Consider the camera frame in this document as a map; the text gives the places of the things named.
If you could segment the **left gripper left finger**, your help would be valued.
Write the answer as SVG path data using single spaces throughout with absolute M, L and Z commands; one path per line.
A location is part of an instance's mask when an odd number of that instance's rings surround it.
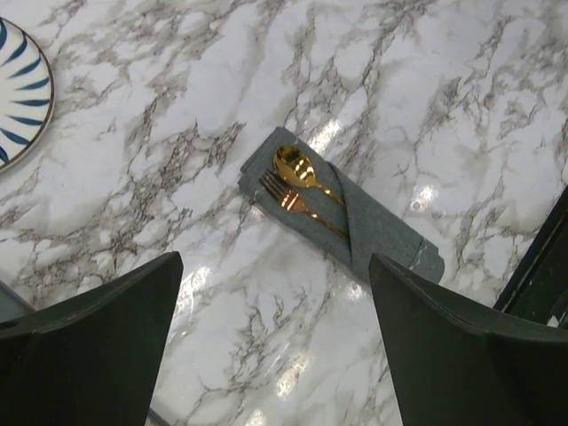
M 1 321 L 3 425 L 142 425 L 183 275 L 165 253 L 97 288 Z

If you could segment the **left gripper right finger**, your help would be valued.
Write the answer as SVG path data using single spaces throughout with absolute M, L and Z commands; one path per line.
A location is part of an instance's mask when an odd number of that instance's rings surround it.
M 370 284 L 405 425 L 565 425 L 567 333 L 498 312 L 383 255 Z

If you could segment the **copper fork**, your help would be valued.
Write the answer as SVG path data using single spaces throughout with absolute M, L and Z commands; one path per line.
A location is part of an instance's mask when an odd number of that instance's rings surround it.
M 305 203 L 304 197 L 275 172 L 266 170 L 259 178 L 259 182 L 266 192 L 287 212 L 304 213 L 339 235 L 345 241 L 349 241 L 349 236 L 346 232 L 310 209 Z

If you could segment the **grey cloth napkin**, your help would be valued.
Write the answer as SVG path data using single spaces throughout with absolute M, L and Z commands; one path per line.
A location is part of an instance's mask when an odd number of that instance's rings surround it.
M 260 177 L 265 171 L 273 170 L 272 158 L 277 149 L 284 145 L 294 145 L 307 154 L 314 165 L 317 179 L 343 197 L 345 204 L 341 205 L 318 189 L 299 191 L 309 208 L 346 233 L 350 237 L 348 240 L 304 213 L 287 212 L 263 189 Z M 283 127 L 275 128 L 244 162 L 238 185 L 264 213 L 303 235 L 310 243 L 344 264 L 360 280 L 369 281 L 369 263 L 373 254 L 390 257 L 436 284 L 444 275 L 445 263 L 436 245 Z

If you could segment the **gold spoon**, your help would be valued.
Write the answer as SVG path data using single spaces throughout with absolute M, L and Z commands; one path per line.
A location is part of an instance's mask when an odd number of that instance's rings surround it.
M 335 201 L 345 205 L 342 197 L 318 181 L 312 161 L 296 146 L 280 146 L 272 161 L 284 181 L 301 188 L 317 188 Z

